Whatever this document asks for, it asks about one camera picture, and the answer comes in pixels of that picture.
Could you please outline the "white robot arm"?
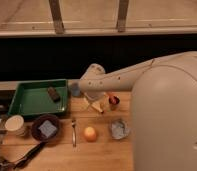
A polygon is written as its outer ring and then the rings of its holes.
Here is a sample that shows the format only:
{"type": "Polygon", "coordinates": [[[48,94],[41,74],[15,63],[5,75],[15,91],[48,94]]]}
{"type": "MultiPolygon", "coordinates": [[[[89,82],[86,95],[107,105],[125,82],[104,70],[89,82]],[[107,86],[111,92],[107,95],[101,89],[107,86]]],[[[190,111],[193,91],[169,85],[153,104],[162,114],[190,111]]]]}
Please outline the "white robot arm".
{"type": "Polygon", "coordinates": [[[197,51],[79,81],[83,92],[131,93],[134,171],[197,171],[197,51]]]}

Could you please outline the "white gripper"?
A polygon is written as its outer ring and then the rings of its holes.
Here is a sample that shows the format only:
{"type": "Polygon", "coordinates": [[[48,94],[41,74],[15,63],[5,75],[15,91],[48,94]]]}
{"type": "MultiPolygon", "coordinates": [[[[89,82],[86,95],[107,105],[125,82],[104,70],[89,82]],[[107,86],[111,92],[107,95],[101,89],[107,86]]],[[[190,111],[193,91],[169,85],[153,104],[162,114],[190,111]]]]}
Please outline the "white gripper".
{"type": "Polygon", "coordinates": [[[97,112],[103,114],[104,110],[98,100],[104,97],[105,93],[100,91],[86,91],[84,93],[85,97],[92,103],[88,103],[88,106],[96,110],[97,112]]]}

